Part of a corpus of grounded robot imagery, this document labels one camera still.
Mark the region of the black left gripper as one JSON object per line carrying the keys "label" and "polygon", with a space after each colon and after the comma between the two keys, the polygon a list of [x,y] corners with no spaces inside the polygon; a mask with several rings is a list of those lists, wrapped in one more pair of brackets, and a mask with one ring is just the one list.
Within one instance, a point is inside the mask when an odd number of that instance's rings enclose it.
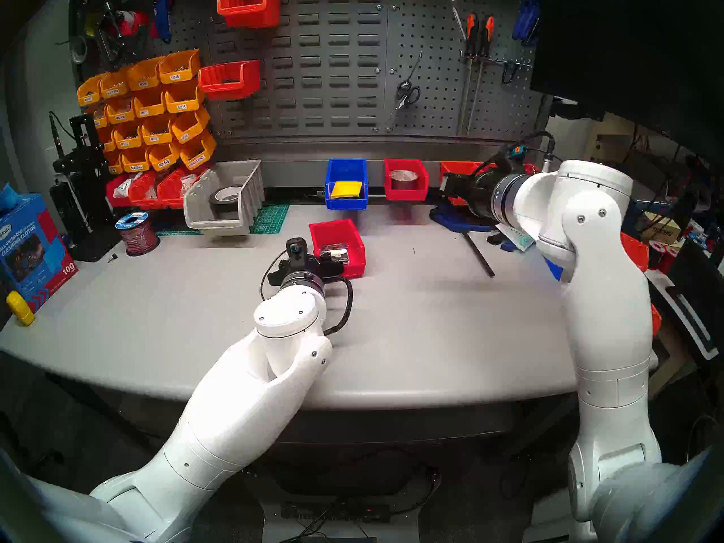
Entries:
{"label": "black left gripper", "polygon": [[278,267],[269,273],[269,285],[285,288],[302,285],[314,290],[324,290],[327,283],[337,280],[345,270],[341,262],[318,260],[314,256],[306,256],[305,261],[282,259]]}

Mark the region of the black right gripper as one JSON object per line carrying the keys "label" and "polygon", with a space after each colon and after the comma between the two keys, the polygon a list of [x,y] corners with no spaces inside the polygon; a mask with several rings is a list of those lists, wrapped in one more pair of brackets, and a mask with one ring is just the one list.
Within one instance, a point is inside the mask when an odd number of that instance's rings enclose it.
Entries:
{"label": "black right gripper", "polygon": [[492,197],[504,172],[478,174],[444,174],[444,198],[460,198],[472,203],[472,213],[483,219],[498,220],[494,216]]}

